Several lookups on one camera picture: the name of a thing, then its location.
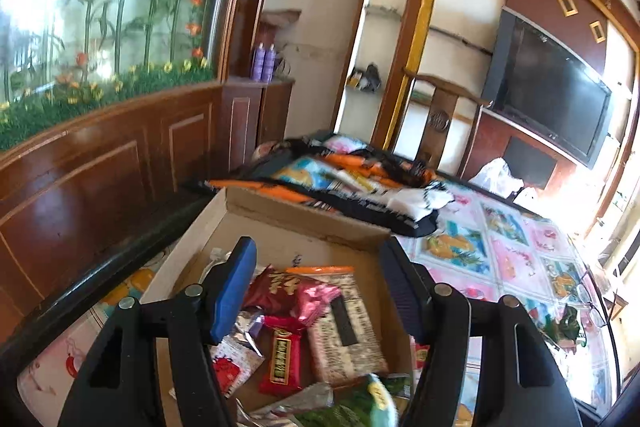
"plastic bag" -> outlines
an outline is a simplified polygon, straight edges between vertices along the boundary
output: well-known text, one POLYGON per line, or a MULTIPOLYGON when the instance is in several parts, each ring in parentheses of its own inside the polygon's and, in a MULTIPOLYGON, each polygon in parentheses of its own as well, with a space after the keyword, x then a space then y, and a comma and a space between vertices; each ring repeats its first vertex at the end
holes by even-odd
POLYGON ((524 182, 521 179, 511 176, 511 171, 504 158, 491 160, 469 182, 503 198, 507 198, 512 192, 517 192, 524 187, 524 182))

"television screen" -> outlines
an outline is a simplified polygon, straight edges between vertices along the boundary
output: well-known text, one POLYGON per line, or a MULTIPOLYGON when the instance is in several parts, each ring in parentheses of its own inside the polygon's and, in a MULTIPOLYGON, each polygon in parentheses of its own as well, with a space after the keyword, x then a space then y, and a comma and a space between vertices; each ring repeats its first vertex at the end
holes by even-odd
POLYGON ((593 167, 611 105, 611 90, 593 69, 552 37, 504 12, 483 96, 492 80, 497 87, 493 110, 593 167))

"wooden cabinet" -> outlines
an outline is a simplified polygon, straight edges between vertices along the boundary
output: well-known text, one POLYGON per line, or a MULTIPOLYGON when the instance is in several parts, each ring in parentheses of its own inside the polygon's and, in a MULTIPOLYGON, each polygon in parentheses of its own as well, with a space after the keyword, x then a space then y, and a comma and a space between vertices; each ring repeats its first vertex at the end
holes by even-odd
POLYGON ((282 139, 291 84, 233 80, 158 92, 0 154, 3 330, 76 280, 181 183, 225 176, 263 137, 282 139))

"dark red candy wrapper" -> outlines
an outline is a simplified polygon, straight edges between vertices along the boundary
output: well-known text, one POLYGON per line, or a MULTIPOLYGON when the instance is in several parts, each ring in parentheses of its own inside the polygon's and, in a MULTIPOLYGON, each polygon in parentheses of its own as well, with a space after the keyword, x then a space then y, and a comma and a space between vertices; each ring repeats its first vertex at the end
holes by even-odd
POLYGON ((249 286, 242 307, 256 306, 265 315, 289 315, 308 328, 338 295, 338 286, 269 265, 249 286))
POLYGON ((273 348, 269 372, 258 391, 275 396, 289 396, 300 386, 300 339, 303 327, 293 317, 265 317, 264 325, 273 329, 273 348))

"silver bolt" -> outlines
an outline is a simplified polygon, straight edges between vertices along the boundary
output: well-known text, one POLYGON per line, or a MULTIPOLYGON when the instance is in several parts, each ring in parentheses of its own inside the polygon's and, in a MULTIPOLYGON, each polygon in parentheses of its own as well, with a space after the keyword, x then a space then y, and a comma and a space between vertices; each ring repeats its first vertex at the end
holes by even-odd
POLYGON ((190 284, 187 288, 184 289, 185 295, 188 297, 197 297, 202 295, 202 286, 199 284, 190 284))
POLYGON ((520 301, 516 299, 513 295, 505 295, 502 298, 502 302, 504 302, 505 306, 509 308, 517 308, 520 305, 520 301))
POLYGON ((449 297, 453 293, 451 286, 442 282, 435 285, 433 289, 440 297, 449 297))
POLYGON ((135 303, 136 303, 136 300, 133 297, 125 297, 118 303, 118 306, 123 310, 128 310, 130 308, 133 308, 133 305, 135 303))

